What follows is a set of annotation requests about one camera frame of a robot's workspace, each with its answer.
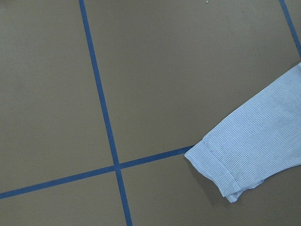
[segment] garment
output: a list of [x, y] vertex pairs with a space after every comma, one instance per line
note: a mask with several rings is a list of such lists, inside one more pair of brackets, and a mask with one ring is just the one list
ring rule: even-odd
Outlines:
[[300, 165], [301, 63], [222, 120], [185, 157], [230, 202]]

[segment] blue stripe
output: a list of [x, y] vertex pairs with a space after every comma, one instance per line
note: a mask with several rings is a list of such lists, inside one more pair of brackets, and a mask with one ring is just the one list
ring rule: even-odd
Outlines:
[[293, 21], [291, 19], [291, 16], [290, 16], [290, 14], [288, 12], [288, 9], [286, 7], [286, 3], [285, 3], [284, 0], [279, 0], [279, 2], [280, 2], [280, 5], [281, 5], [281, 8], [282, 8], [282, 11], [284, 13], [284, 16], [286, 18], [286, 21], [288, 23], [288, 26], [289, 26], [289, 28], [291, 30], [291, 33], [292, 33], [292, 36], [293, 36], [293, 40], [295, 41], [295, 44], [296, 44], [299, 56], [301, 58], [301, 45], [300, 45], [300, 41], [298, 39], [298, 35], [297, 35], [297, 32], [296, 32], [295, 27], [293, 25]]
[[3, 193], [0, 193], [0, 199], [5, 199], [5, 198], [16, 196], [19, 194], [37, 191], [37, 190], [44, 189], [47, 187], [53, 187], [56, 185], [61, 185], [61, 184], [69, 183], [72, 181], [93, 177], [93, 176], [100, 175], [103, 173], [112, 172], [112, 171], [114, 171], [114, 166], [104, 167], [101, 169], [96, 169], [96, 170], [85, 172], [85, 173], [79, 173], [79, 174], [76, 174], [73, 176], [68, 176], [65, 178], [51, 180], [51, 181], [44, 182], [44, 183], [37, 184], [37, 185], [32, 185], [32, 186], [23, 187], [23, 188], [19, 188], [19, 189], [8, 191], [8, 192], [3, 192]]
[[92, 36], [91, 36], [91, 32], [90, 32], [90, 27], [89, 27], [89, 23], [88, 23], [87, 12], [86, 12], [86, 8], [85, 8], [84, 0], [79, 0], [79, 6], [80, 6], [80, 11], [81, 11], [84, 28], [85, 28], [87, 44], [88, 44], [92, 68], [93, 68], [93, 72], [94, 72], [94, 76], [95, 76], [99, 101], [100, 101], [100, 105], [102, 107], [104, 124], [105, 124], [106, 130], [107, 130], [111, 154], [112, 154], [113, 163], [115, 166], [115, 172], [116, 172], [118, 188], [119, 188], [119, 192], [120, 192], [120, 196], [121, 196], [123, 211], [125, 214], [127, 226], [131, 226], [131, 225], [133, 225], [132, 219], [131, 219], [131, 214], [130, 214], [130, 210], [129, 210], [129, 206], [128, 206], [128, 202], [127, 202], [127, 195], [126, 195], [126, 191], [124, 188], [121, 170], [120, 170], [120, 166], [119, 166], [119, 160], [118, 160], [117, 150], [116, 150], [114, 136], [113, 136], [113, 132], [112, 132], [112, 127], [111, 127], [111, 123], [110, 123], [110, 119], [109, 119], [108, 109], [107, 109], [107, 105], [106, 105], [105, 98], [104, 98], [103, 86], [102, 86], [102, 82], [100, 79], [100, 73], [98, 70], [98, 65], [97, 65], [97, 60], [96, 60], [96, 56], [95, 56], [95, 51], [94, 51], [94, 46], [93, 46], [93, 42], [92, 42]]
[[183, 147], [183, 148], [179, 148], [179, 149], [176, 149], [176, 150], [173, 150], [173, 151], [164, 152], [164, 153], [160, 153], [160, 154], [155, 154], [155, 155], [152, 155], [152, 156], [148, 156], [148, 157], [144, 157], [144, 158], [136, 159], [136, 160], [132, 160], [132, 161], [127, 161], [127, 162], [124, 162], [124, 163], [120, 164], [120, 168], [124, 169], [124, 168], [128, 168], [128, 167], [148, 163], [148, 162], [151, 162], [151, 161], [156, 161], [156, 160], [159, 160], [159, 159], [164, 159], [164, 158], [168, 158], [168, 157], [171, 157], [171, 156], [184, 154], [185, 152], [187, 152], [192, 147], [193, 146]]

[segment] floor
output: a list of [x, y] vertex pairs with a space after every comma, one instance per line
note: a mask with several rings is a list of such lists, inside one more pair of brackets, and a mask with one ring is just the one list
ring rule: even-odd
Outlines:
[[300, 225], [301, 167], [229, 203], [183, 156], [301, 61], [300, 12], [0, 1], [0, 225]]

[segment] blue line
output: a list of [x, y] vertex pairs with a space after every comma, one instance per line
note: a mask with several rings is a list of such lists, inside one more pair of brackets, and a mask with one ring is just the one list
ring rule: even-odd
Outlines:
[[284, 16], [286, 18], [286, 21], [288, 23], [288, 26], [289, 26], [289, 28], [291, 30], [291, 33], [292, 33], [292, 36], [293, 36], [293, 40], [294, 40], [294, 42], [296, 44], [299, 56], [301, 58], [301, 45], [300, 45], [300, 41], [298, 39], [298, 35], [297, 35], [297, 32], [296, 32], [295, 27], [293, 25], [293, 21], [291, 19], [291, 16], [290, 16], [290, 14], [288, 12], [288, 9], [286, 7], [286, 3], [285, 3], [284, 0], [279, 0], [279, 2], [280, 2], [280, 5], [281, 5], [281, 8], [282, 8], [282, 11], [284, 13]]
[[110, 119], [109, 119], [108, 109], [107, 109], [107, 105], [106, 105], [105, 98], [104, 98], [103, 86], [102, 86], [101, 79], [100, 79], [100, 73], [99, 73], [97, 60], [96, 60], [96, 56], [95, 56], [95, 51], [94, 51], [94, 46], [93, 46], [93, 42], [92, 42], [92, 36], [91, 36], [91, 31], [90, 31], [90, 27], [89, 27], [89, 22], [88, 22], [88, 17], [87, 17], [84, 0], [79, 0], [79, 6], [80, 6], [80, 11], [81, 11], [84, 28], [85, 28], [87, 44], [88, 44], [92, 68], [93, 68], [93, 72], [94, 72], [94, 76], [95, 76], [99, 101], [100, 101], [100, 105], [102, 107], [104, 124], [105, 124], [106, 130], [107, 130], [107, 135], [108, 135], [108, 139], [109, 139], [109, 144], [110, 144], [111, 154], [112, 154], [113, 163], [114, 163], [114, 167], [115, 167], [116, 178], [117, 178], [117, 182], [118, 182], [118, 188], [119, 188], [119, 193], [120, 193], [121, 202], [122, 202], [122, 206], [123, 206], [123, 211], [125, 214], [127, 226], [131, 226], [133, 224], [132, 224], [130, 209], [129, 209], [128, 202], [127, 202], [127, 195], [126, 195], [126, 191], [124, 188], [124, 183], [123, 183], [122, 174], [121, 174], [121, 170], [120, 170], [120, 165], [119, 165], [117, 150], [116, 150], [116, 146], [115, 146], [114, 136], [113, 136], [113, 132], [112, 132], [112, 127], [111, 127], [111, 123], [110, 123]]
[[51, 181], [44, 182], [44, 183], [37, 184], [37, 185], [32, 185], [32, 186], [23, 187], [23, 188], [19, 188], [19, 189], [8, 191], [8, 192], [3, 192], [3, 193], [0, 193], [0, 199], [5, 199], [5, 198], [16, 196], [19, 194], [37, 191], [37, 190], [44, 189], [47, 187], [62, 185], [62, 184], [69, 183], [72, 181], [81, 180], [81, 179], [93, 177], [93, 176], [108, 173], [108, 172], [113, 172], [114, 170], [115, 170], [114, 166], [109, 166], [109, 167], [104, 167], [101, 169], [96, 169], [96, 170], [85, 172], [85, 173], [79, 173], [79, 174], [76, 174], [73, 176], [68, 176], [68, 177], [61, 178], [61, 179], [51, 180]]
[[121, 163], [120, 168], [124, 169], [124, 168], [128, 168], [128, 167], [148, 163], [148, 162], [151, 162], [151, 161], [156, 161], [156, 160], [159, 160], [159, 159], [164, 159], [164, 158], [168, 158], [168, 157], [171, 157], [171, 156], [184, 154], [185, 152], [187, 152], [192, 147], [193, 146], [183, 147], [183, 148], [179, 148], [179, 149], [176, 149], [176, 150], [173, 150], [173, 151], [164, 152], [164, 153], [160, 153], [160, 154], [155, 154], [155, 155], [152, 155], [152, 156], [148, 156], [148, 157], [144, 157], [144, 158], [136, 159], [136, 160], [132, 160], [132, 161], [127, 161], [127, 162]]

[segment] folded cuff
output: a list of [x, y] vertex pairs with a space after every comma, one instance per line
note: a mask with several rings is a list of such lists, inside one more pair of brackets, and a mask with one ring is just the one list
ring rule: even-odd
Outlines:
[[185, 157], [199, 173], [212, 180], [223, 197], [235, 202], [242, 190], [226, 167], [211, 153], [203, 141], [186, 152]]

